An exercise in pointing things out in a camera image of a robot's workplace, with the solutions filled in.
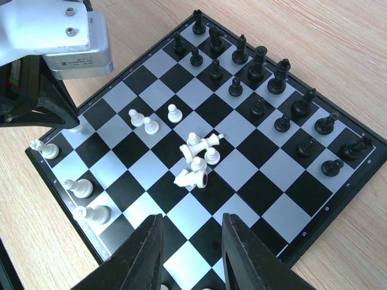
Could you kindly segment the white king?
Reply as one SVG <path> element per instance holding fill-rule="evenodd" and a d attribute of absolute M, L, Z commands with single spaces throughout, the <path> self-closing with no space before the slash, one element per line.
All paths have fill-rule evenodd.
<path fill-rule="evenodd" d="M 220 140 L 223 138 L 223 134 L 212 134 L 209 138 L 202 138 L 201 142 L 196 145 L 188 146 L 187 144 L 183 144 L 179 147 L 179 150 L 183 154 L 186 162 L 191 163 L 198 153 L 207 150 L 210 147 L 219 145 Z"/>

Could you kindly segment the white bishop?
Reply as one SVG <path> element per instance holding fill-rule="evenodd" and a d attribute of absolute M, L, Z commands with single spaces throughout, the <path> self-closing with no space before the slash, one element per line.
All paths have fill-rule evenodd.
<path fill-rule="evenodd" d="M 63 182 L 65 190 L 73 192 L 74 196 L 80 199 L 89 197 L 93 192 L 93 184 L 87 179 L 72 181 L 70 179 Z"/>

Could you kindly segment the black silver chess board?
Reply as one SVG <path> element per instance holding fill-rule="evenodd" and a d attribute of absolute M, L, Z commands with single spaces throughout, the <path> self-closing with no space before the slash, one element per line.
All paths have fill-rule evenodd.
<path fill-rule="evenodd" d="M 26 151 L 106 260 L 149 216 L 164 217 L 164 267 L 182 287 L 221 267 L 224 213 L 293 265 L 386 162 L 386 142 L 196 12 L 51 131 L 54 159 Z"/>

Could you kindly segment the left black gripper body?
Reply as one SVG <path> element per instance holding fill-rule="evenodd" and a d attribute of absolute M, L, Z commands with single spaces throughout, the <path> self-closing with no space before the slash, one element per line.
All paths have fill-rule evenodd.
<path fill-rule="evenodd" d="M 79 111 L 64 83 L 42 56 L 1 66 L 1 127 L 42 126 L 72 129 Z"/>

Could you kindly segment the white queen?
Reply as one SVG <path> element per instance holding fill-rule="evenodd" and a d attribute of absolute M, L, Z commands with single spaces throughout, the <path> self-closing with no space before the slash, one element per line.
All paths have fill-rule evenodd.
<path fill-rule="evenodd" d="M 78 206 L 73 210 L 73 218 L 79 222 L 103 225 L 110 218 L 110 208 L 105 205 L 98 205 L 94 208 Z"/>

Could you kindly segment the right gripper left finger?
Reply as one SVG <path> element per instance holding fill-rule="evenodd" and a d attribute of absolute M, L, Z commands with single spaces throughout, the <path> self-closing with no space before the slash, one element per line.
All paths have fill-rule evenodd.
<path fill-rule="evenodd" d="M 160 289 L 163 216 L 149 215 L 118 250 L 73 289 Z"/>

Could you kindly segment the white knight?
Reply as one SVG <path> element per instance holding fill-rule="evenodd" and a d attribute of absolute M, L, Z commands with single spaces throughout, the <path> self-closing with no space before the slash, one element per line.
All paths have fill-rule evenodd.
<path fill-rule="evenodd" d="M 207 185 L 207 172 L 205 170 L 191 171 L 183 169 L 174 180 L 179 187 L 198 187 L 203 189 Z"/>

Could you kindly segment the white rook corner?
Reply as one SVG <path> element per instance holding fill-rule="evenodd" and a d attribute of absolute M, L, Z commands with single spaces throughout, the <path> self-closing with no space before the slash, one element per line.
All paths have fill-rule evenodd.
<path fill-rule="evenodd" d="M 42 154 L 46 160 L 53 160 L 59 154 L 59 147 L 55 144 L 44 144 L 41 140 L 35 139 L 30 142 L 30 148 Z"/>

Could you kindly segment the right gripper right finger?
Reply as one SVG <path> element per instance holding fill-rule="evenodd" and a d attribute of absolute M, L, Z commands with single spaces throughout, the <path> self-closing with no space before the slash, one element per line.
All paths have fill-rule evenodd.
<path fill-rule="evenodd" d="M 223 214 L 222 257 L 226 289 L 313 289 L 267 248 L 236 214 Z"/>

